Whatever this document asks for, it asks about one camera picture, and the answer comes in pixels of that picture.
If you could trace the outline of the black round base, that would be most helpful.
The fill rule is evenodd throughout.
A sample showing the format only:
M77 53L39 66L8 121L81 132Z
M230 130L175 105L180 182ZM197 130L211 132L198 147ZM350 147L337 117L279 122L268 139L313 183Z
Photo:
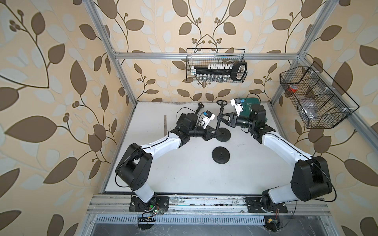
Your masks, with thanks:
M230 153L225 147L216 147L212 151L212 158L217 164L225 164L230 160Z
M227 142L231 138L231 133L227 128L220 127L218 129L219 135L216 137L216 139L220 142Z

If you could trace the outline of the black mic stand rod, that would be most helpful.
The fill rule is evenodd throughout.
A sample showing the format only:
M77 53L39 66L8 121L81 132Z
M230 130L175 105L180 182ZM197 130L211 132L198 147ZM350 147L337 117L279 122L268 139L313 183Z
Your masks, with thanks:
M223 115L224 106L227 105L227 101L220 99L217 101L217 104L220 106L220 112L217 116L217 126L216 126L216 130L219 132L219 136L217 136L216 139L220 142L227 142L231 138L231 134L227 128L220 127L221 120L219 119L219 116Z

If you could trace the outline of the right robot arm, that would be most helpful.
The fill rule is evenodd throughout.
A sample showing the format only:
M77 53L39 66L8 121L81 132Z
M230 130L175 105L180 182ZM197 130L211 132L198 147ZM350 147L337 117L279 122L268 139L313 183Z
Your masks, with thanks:
M267 125L266 111L261 104L253 104L247 117L238 113L224 113L227 104L225 100L218 100L217 104L220 106L220 113L217 116L219 124L246 128L255 140L293 166L289 184L263 192L261 199L263 206L292 201L319 201L322 196L336 192L330 179L327 161L321 156L314 157L298 149Z

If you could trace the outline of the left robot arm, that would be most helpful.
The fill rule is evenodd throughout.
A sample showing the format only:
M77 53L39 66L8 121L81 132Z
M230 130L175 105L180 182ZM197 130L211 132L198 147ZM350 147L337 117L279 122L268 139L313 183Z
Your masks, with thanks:
M115 169L115 179L121 179L126 183L143 203L151 204L156 193L147 180L153 161L179 149L192 137L205 141L218 137L220 132L209 126L209 122L215 117L210 111L203 113L201 121L196 113L181 114L176 127L163 138L142 146L132 143Z

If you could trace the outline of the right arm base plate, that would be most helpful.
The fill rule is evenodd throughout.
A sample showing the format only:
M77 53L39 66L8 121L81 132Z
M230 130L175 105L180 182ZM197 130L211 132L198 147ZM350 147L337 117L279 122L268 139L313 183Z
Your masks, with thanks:
M273 203L268 197L245 197L248 213L288 213L285 203Z

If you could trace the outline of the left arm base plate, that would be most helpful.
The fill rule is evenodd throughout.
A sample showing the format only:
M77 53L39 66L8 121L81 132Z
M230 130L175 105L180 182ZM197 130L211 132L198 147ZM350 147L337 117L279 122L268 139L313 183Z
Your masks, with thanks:
M168 196L154 196L149 202L143 202L139 197L132 196L129 206L130 212L167 212L169 208Z

